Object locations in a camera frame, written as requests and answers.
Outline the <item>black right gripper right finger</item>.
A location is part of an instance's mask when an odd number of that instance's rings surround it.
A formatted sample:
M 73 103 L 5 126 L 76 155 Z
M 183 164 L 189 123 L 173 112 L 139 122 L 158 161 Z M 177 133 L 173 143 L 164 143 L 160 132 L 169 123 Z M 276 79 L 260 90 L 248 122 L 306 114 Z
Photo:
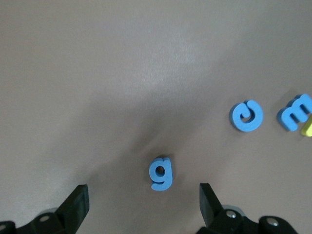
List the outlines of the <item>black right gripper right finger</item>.
M 234 209 L 225 209 L 208 183 L 199 185 L 199 206 L 205 222 L 198 234 L 296 234 L 286 220 L 263 216 L 253 222 Z

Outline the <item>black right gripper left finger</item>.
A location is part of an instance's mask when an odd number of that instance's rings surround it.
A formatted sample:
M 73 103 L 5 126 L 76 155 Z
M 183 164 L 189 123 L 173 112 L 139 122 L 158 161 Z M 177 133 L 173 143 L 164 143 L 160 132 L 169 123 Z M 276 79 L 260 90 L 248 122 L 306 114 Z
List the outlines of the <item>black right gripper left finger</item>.
M 13 221 L 2 221 L 2 234 L 75 234 L 89 212 L 87 185 L 78 185 L 54 211 L 45 212 L 24 226 Z

